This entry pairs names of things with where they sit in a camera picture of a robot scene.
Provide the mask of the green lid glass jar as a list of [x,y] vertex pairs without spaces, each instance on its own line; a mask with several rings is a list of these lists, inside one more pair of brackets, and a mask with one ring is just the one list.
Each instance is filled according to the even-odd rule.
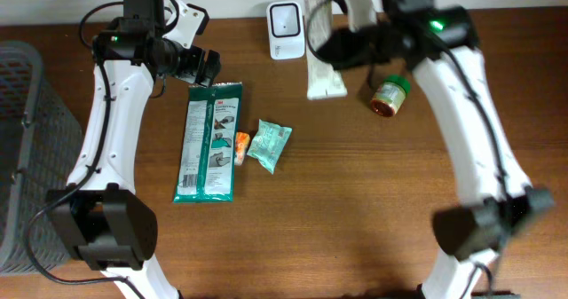
[[410,82],[401,75],[389,75],[371,98],[372,110],[383,117],[393,117],[411,90]]

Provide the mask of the orange small packet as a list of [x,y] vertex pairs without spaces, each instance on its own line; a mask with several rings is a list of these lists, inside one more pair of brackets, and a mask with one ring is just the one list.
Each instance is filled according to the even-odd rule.
[[251,137],[248,133],[244,132],[237,132],[235,137],[235,160],[234,165],[240,166],[243,162],[245,157],[247,156],[247,151],[249,148],[249,144],[251,141]]

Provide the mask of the green white 3M package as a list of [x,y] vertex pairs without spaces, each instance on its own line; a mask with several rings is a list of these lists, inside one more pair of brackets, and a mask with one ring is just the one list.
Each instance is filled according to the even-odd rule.
[[241,83],[189,90],[175,203],[233,201]]

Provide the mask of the teal snack packet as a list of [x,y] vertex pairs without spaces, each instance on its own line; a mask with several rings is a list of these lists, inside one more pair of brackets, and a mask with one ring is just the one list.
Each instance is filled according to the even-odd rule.
[[292,129],[289,127],[260,120],[247,156],[257,159],[265,169],[273,174],[291,133]]

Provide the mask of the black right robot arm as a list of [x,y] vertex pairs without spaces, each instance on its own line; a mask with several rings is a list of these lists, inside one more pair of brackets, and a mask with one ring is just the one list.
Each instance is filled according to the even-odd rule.
[[532,185],[510,149],[470,15],[460,6],[389,12],[385,21],[339,28],[310,49],[336,70],[406,62],[438,122],[460,200],[433,215],[438,258],[414,294],[471,297],[481,276],[494,276],[509,241],[554,201]]

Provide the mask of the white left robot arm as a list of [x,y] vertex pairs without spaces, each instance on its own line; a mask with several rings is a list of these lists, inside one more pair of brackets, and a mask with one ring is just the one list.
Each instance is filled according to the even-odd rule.
[[94,97],[75,167],[44,211],[71,258],[100,271],[127,298],[179,298],[155,250],[156,214],[136,195],[138,136],[154,83],[172,76],[211,85],[216,52],[193,45],[209,17],[184,9],[168,20],[130,15],[113,21],[91,44]]

